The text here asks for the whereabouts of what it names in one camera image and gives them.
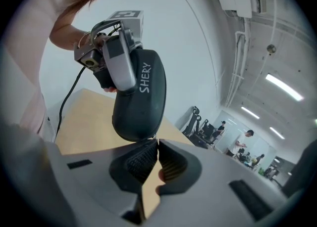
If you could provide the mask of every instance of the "desk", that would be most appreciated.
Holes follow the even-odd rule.
[[[111,123],[113,107],[113,98],[82,89],[67,111],[56,138],[56,144],[62,155],[111,149],[133,143],[122,139],[115,132]],[[165,117],[157,137],[193,145]],[[163,184],[158,178],[160,169],[161,165],[157,161],[142,187],[146,217],[159,204],[159,196],[155,193],[155,188]]]

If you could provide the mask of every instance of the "person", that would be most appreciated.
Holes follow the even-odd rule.
[[[254,166],[256,166],[256,165],[260,162],[260,160],[264,158],[264,156],[265,156],[265,155],[262,154],[261,156],[257,157],[256,160],[255,160],[254,162],[252,162],[252,168],[253,168]]]
[[[73,50],[75,43],[87,43],[89,32],[75,28],[72,22],[76,13],[93,1],[25,0],[19,7],[1,43],[4,59],[0,73],[6,82],[0,85],[3,94],[0,112],[8,124],[18,124],[49,140],[44,131],[51,129],[39,80],[44,48],[48,39],[66,50]],[[104,39],[107,37],[100,35],[96,41],[102,43]]]
[[[212,134],[211,142],[213,143],[217,136],[221,135],[224,132],[224,125],[226,124],[226,121],[221,122],[221,126]]]
[[[244,139],[246,137],[251,137],[254,135],[253,130],[248,130],[245,133],[241,133],[234,141],[233,144],[231,144],[228,147],[227,153],[226,155],[233,157],[235,154],[237,154],[237,152],[239,151],[239,149],[241,148],[246,148],[247,146],[243,143]]]
[[[277,166],[270,165],[264,172],[264,177],[269,178],[270,174],[275,173],[275,170],[277,169]]]

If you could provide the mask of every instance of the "wire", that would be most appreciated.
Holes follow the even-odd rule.
[[[114,32],[118,31],[119,27],[117,27],[117,28],[114,27],[114,29],[108,34],[108,36],[111,36]],[[75,86],[77,85],[78,80],[80,79],[80,76],[81,76],[81,74],[84,72],[85,69],[86,69],[86,67],[84,66],[84,67],[80,70],[80,72],[78,73],[78,75],[77,75],[77,77],[76,77],[76,80],[75,80],[73,86],[71,87],[70,91],[68,92],[68,94],[66,95],[66,97],[65,97],[65,99],[64,99],[64,101],[63,101],[63,103],[62,103],[61,106],[60,106],[60,109],[59,109],[59,120],[58,120],[58,126],[57,126],[56,136],[57,136],[58,131],[59,131],[59,129],[60,129],[61,117],[62,117],[62,112],[63,112],[64,105],[65,105],[66,101],[68,100],[69,96],[71,95],[71,93],[74,91],[74,88],[75,88]]]
[[[83,68],[80,70],[80,72],[78,73],[78,76],[77,76],[77,78],[76,78],[76,80],[75,80],[73,86],[71,87],[71,89],[70,89],[70,91],[68,92],[68,94],[66,95],[66,97],[65,97],[65,99],[64,99],[64,101],[63,101],[63,103],[62,103],[62,105],[60,106],[60,110],[59,110],[59,121],[58,121],[58,127],[57,127],[56,135],[57,135],[57,133],[58,133],[58,131],[59,131],[59,128],[60,128],[61,115],[62,115],[62,112],[63,112],[64,105],[65,105],[66,101],[68,100],[69,96],[71,95],[71,93],[74,91],[74,88],[75,88],[75,86],[77,85],[77,82],[78,82],[78,80],[79,80],[81,74],[84,72],[85,69],[86,69],[86,67],[83,67]]]

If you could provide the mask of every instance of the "black rubber pad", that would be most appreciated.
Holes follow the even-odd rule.
[[[273,211],[244,181],[233,181],[229,186],[256,221]]]
[[[92,164],[92,162],[89,159],[73,162],[73,163],[68,163],[69,169],[75,169],[83,166],[87,166],[89,164]]]

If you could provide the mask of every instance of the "fluorescent light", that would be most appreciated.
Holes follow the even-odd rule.
[[[270,82],[272,82],[273,84],[277,85],[278,87],[280,87],[282,90],[286,91],[289,95],[291,95],[297,101],[301,101],[302,99],[304,99],[304,97],[301,96],[298,92],[296,92],[290,86],[288,86],[284,82],[280,81],[276,77],[272,76],[271,74],[268,74],[266,76],[266,79],[269,80]]]
[[[237,125],[234,121],[232,121],[232,120],[230,120],[230,119],[228,119],[230,122],[233,122],[235,125]]]
[[[246,109],[245,107],[242,106],[241,109],[243,109],[244,111],[248,112],[249,114],[251,114],[255,118],[259,119],[259,116],[257,116],[256,114],[252,113],[250,110]]]
[[[270,130],[272,130],[275,134],[277,134],[280,138],[285,139],[279,132],[277,132],[274,128],[270,127]]]

